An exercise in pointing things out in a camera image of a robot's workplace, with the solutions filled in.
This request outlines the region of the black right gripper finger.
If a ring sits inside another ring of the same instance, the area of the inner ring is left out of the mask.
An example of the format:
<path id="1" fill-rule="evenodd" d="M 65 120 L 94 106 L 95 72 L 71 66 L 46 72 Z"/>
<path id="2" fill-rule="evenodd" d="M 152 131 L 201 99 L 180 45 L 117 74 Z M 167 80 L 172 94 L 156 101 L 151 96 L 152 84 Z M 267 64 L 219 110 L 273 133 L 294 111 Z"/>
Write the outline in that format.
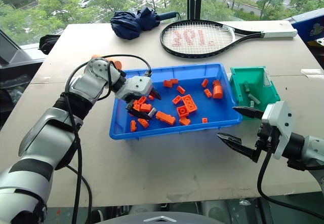
<path id="1" fill-rule="evenodd" d="M 248 106 L 234 106 L 233 109 L 240 113 L 241 115 L 251 118 L 261 120 L 264 114 L 264 111 L 248 107 Z"/>
<path id="2" fill-rule="evenodd" d="M 248 157 L 257 163 L 260 154 L 256 150 L 242 145 L 241 139 L 227 133 L 217 133 L 217 137 L 232 150 Z"/>

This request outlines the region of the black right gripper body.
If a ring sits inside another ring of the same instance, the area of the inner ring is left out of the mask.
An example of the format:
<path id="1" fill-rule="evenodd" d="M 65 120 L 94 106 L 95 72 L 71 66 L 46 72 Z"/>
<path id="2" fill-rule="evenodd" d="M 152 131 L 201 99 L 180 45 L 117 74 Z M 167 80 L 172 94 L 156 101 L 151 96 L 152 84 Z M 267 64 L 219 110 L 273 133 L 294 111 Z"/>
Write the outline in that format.
<path id="1" fill-rule="evenodd" d="M 257 141 L 255 144 L 255 161 L 259 160 L 261 151 L 267 152 L 270 150 L 271 153 L 275 152 L 276 144 L 278 140 L 278 130 L 276 127 L 266 123 L 261 123 L 257 132 Z"/>

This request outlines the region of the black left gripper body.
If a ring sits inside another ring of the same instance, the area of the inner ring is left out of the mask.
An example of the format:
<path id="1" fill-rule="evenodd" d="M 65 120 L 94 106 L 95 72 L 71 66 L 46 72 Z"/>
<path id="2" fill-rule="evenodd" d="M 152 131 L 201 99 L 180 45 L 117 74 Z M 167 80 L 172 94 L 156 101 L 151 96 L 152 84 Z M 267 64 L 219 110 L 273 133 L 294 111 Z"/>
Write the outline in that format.
<path id="1" fill-rule="evenodd" d="M 127 103 L 126 109 L 131 110 L 133 108 L 135 100 L 138 100 L 138 99 L 139 99 L 139 96 L 137 96 L 137 95 L 128 95 L 126 97 L 126 103 Z"/>

